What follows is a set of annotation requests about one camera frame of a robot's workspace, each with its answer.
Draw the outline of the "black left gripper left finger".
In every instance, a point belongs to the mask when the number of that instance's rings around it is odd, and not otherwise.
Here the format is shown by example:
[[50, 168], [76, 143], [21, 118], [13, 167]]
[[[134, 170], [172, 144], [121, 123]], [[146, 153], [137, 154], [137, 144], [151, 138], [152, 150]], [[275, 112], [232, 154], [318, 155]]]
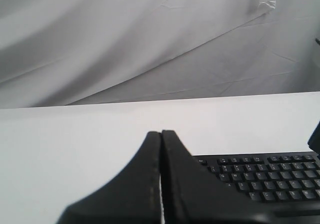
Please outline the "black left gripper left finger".
[[147, 133], [130, 162], [107, 184], [69, 205], [59, 224], [160, 224], [161, 135]]

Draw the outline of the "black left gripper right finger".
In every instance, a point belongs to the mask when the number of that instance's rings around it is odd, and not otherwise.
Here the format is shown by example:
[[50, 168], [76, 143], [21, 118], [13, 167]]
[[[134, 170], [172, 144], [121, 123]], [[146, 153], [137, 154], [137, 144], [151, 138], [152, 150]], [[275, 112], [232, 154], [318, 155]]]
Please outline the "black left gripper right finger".
[[317, 224], [320, 209], [264, 203], [223, 182], [202, 166], [172, 130], [162, 132], [165, 221], [176, 224]]

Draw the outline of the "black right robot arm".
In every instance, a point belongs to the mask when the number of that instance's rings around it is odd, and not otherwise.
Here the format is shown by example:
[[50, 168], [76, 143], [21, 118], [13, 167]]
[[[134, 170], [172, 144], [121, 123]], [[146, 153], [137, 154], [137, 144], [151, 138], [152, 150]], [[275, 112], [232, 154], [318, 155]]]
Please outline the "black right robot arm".
[[317, 124], [308, 142], [309, 148], [317, 154], [320, 154], [320, 122]]

